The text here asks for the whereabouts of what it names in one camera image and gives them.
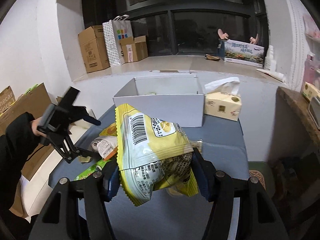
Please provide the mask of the person's left hand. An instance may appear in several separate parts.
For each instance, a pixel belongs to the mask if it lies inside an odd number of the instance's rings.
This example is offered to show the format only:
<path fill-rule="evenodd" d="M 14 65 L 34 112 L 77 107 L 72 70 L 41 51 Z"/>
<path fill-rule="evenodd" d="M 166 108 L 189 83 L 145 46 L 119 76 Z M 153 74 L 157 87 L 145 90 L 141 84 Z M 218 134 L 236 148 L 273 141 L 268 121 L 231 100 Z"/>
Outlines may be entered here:
<path fill-rule="evenodd" d="M 70 130 L 53 132 L 53 131 L 49 130 L 48 127 L 43 127 L 41 117 L 39 117 L 35 120 L 32 120 L 30 122 L 30 125 L 31 125 L 31 130 L 34 135 L 42 136 L 44 138 L 46 138 L 47 136 L 52 137 L 53 135 L 63 135 L 63 136 L 72 135 L 72 132 Z"/>

